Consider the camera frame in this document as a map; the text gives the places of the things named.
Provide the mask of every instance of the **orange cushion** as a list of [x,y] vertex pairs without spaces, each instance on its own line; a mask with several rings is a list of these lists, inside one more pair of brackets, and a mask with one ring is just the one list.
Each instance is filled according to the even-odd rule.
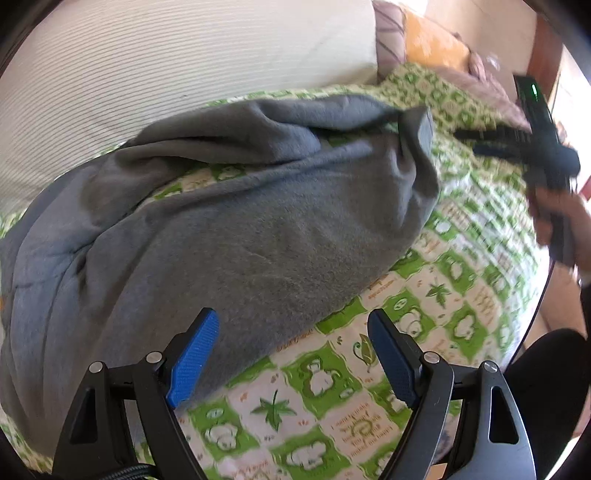
[[407,61],[427,67],[446,66],[468,72],[470,50],[435,22],[406,11]]

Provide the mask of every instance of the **white pillow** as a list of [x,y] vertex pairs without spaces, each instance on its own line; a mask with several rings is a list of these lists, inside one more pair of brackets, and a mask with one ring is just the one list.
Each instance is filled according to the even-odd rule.
[[371,0],[65,0],[0,77],[0,213],[154,120],[376,68]]

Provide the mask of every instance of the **cushion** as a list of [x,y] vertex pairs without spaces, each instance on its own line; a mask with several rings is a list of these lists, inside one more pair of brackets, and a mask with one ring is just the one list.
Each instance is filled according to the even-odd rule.
[[404,12],[386,0],[374,0],[378,80],[384,80],[406,61]]
[[470,75],[480,80],[482,83],[488,85],[493,90],[502,96],[505,100],[509,101],[509,95],[501,85],[501,83],[495,78],[495,76],[486,69],[482,57],[476,52],[470,52],[470,59],[468,60],[468,70]]
[[154,120],[376,70],[369,0],[64,0],[0,77],[0,214]]
[[458,72],[449,67],[433,67],[442,79],[494,108],[501,114],[503,121],[514,128],[531,131],[530,124],[525,118],[523,110],[512,103],[505,95],[491,89],[490,85],[465,72]]
[[468,72],[470,50],[435,22],[406,11],[407,61]]

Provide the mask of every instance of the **pink pillow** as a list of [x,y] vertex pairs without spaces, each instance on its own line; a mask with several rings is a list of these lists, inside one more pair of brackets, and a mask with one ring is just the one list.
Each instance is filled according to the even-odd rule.
[[501,85],[501,83],[495,78],[495,76],[486,70],[482,57],[473,51],[470,52],[470,58],[468,59],[468,71],[470,75],[477,78],[480,82],[488,85],[494,89],[506,100],[509,100],[509,95]]
[[384,80],[406,61],[404,13],[398,5],[374,0],[375,48],[378,57],[378,81]]
[[431,69],[443,80],[497,110],[504,122],[511,127],[531,131],[523,110],[512,103],[506,93],[503,95],[497,90],[491,89],[489,83],[480,82],[477,78],[465,72],[458,72],[449,67],[432,67]]

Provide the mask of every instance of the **black handheld device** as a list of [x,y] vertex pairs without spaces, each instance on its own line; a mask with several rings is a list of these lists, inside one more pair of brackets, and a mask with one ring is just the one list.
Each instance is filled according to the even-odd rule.
[[[571,180],[580,171],[576,150],[560,143],[556,126],[533,77],[514,75],[517,95],[531,133],[505,125],[496,130],[478,131],[458,129],[459,140],[476,140],[476,155],[503,158],[524,166],[524,180],[529,187],[542,186],[550,190],[571,191]],[[562,215],[541,211],[540,215],[552,222],[550,258],[574,266],[573,235],[569,219]]]

